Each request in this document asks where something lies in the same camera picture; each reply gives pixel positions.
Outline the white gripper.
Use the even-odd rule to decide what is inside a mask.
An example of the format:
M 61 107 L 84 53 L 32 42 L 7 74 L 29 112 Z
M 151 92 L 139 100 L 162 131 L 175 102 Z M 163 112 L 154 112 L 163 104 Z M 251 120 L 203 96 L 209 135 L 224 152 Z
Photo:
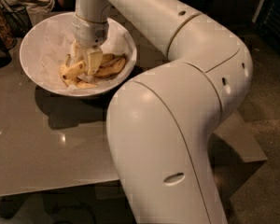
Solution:
M 107 40 L 108 30 L 108 21 L 86 21 L 81 19 L 77 14 L 74 14 L 72 17 L 72 32 L 75 40 L 71 47 L 72 63 L 78 63 L 84 60 L 84 48 L 102 46 Z M 93 75 L 98 71 L 102 59 L 103 52 L 101 49 L 86 50 L 85 63 L 87 65 L 88 75 Z

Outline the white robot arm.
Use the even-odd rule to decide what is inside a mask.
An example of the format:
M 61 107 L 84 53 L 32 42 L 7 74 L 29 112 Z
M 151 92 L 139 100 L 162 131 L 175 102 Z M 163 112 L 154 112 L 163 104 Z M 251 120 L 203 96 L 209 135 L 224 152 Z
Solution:
M 178 0 L 76 0 L 78 43 L 105 42 L 111 7 L 168 60 L 124 83 L 107 110 L 108 144 L 137 224 L 228 224 L 208 140 L 248 92 L 248 48 Z

